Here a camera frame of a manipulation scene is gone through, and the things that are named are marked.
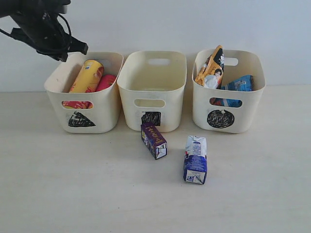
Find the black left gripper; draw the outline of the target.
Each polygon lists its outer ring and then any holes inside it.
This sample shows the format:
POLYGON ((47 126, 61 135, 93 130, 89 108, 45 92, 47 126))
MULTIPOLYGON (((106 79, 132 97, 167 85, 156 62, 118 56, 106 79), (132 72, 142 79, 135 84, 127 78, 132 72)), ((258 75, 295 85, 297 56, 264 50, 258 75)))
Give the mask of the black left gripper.
POLYGON ((70 0, 2 0, 0 17, 10 17, 19 28, 0 32, 34 48, 38 53, 66 62, 67 52, 88 52, 88 44, 66 33, 58 17, 67 12, 70 0))

